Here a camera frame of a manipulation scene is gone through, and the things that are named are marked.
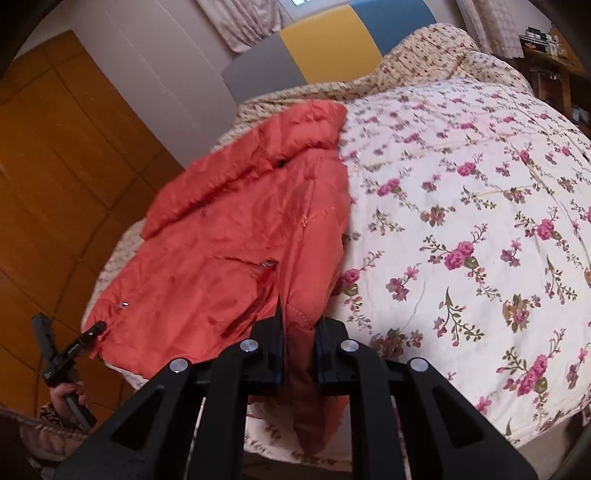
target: white floral bedspread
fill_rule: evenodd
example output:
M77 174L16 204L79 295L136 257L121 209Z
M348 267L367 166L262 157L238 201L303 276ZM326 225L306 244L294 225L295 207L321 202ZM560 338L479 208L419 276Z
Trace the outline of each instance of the white floral bedspread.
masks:
M348 110L352 214L327 313L386 358L427 358L514 443L585 407L590 142L523 88L474 80L397 88ZM131 237L118 249L135 251ZM348 412L313 458L287 411L254 404L249 415L246 450L350 468Z

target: person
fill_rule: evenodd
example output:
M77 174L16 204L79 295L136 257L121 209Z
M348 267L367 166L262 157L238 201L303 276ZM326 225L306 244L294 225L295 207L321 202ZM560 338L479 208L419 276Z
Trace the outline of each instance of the person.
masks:
M3 478L50 480L55 468L87 438L68 408L65 396L78 393L79 403L90 403L84 383L62 383L49 389L50 401L39 418L27 417L0 404L0 465Z

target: wooden floor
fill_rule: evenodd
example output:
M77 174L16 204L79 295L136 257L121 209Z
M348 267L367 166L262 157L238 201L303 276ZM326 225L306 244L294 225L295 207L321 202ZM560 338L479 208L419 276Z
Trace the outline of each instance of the wooden floor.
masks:
M34 416L48 401L31 318L72 340L119 237L181 171L72 32L13 62L0 79L0 403ZM131 395L101 361L78 365L100 420Z

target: table leg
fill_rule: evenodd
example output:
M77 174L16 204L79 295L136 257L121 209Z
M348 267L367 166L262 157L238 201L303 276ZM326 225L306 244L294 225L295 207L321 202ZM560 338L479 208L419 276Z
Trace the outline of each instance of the table leg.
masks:
M562 84L562 109L563 114L569 120L573 119L573 104L570 98L570 77L565 68L560 69L560 83Z

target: jacket sleeve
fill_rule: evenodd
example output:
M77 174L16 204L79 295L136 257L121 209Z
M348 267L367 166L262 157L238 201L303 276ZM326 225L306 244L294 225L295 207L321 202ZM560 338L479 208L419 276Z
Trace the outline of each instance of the jacket sleeve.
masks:
M310 147L335 148L346 108L315 100L298 104L255 127L224 149L194 161L158 194L146 215L146 240L220 195L239 190Z

